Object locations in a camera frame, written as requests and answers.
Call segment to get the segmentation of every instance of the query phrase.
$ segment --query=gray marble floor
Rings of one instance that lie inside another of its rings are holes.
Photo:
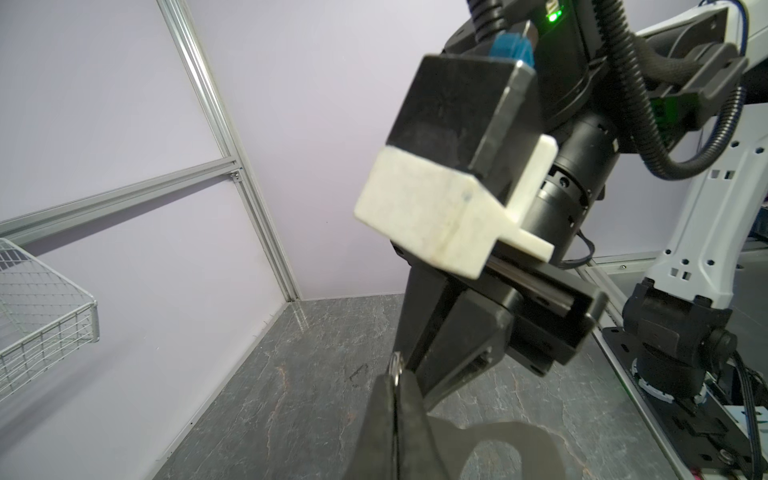
[[[340,478],[402,295],[289,305],[155,480]],[[675,478],[590,338],[539,379],[511,359],[432,412],[460,427],[519,420],[555,440],[568,478]],[[481,444],[462,480],[521,478],[510,446]]]

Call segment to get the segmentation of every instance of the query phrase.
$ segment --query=black cable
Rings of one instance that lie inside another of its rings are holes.
[[[507,31],[502,0],[467,0],[472,24],[475,26],[475,40],[478,44]]]
[[[579,258],[576,260],[563,260],[560,262],[560,265],[558,265],[562,270],[570,270],[572,268],[577,268],[579,266],[584,266],[587,263],[589,263],[590,260],[592,260],[592,257],[594,256],[594,243],[592,243],[591,240],[589,240],[587,237],[584,236],[584,234],[579,230],[576,235],[581,238],[584,241],[584,244],[587,245],[587,248],[589,249],[589,254],[584,258]]]
[[[733,137],[746,99],[744,88],[736,87],[728,97],[704,147],[688,161],[673,161],[650,107],[645,80],[634,50],[634,34],[629,29],[622,1],[592,0],[592,5],[607,47],[608,62],[621,89],[624,123],[647,169],[665,180],[683,180],[705,171],[725,151]]]
[[[757,413],[755,412],[755,395],[752,391],[752,376],[744,365],[741,355],[733,353],[733,361],[736,363],[736,372],[739,374],[741,384],[741,396],[744,403],[744,415],[746,416],[746,436],[750,440],[750,455],[752,455],[751,480],[763,478],[763,450],[760,447],[760,430],[757,428]]]

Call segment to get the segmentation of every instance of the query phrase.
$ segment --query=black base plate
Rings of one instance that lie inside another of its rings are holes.
[[[602,333],[621,366],[634,378],[632,362],[642,348],[637,337],[617,327],[603,329]],[[648,395],[640,386],[637,386],[637,390],[683,463],[691,470],[701,470],[703,473],[752,471],[749,440],[712,397],[696,406],[690,400],[666,403]],[[720,454],[721,449],[727,450],[736,459],[736,463],[727,464]]]

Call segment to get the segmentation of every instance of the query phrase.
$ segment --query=wire mesh basket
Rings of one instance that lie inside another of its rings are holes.
[[[0,401],[98,335],[90,293],[0,238]]]

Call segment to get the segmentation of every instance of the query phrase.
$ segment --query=screw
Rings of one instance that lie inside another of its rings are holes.
[[[725,462],[727,465],[733,465],[733,463],[736,462],[736,459],[733,457],[733,454],[731,452],[728,452],[726,449],[720,450],[720,460]]]

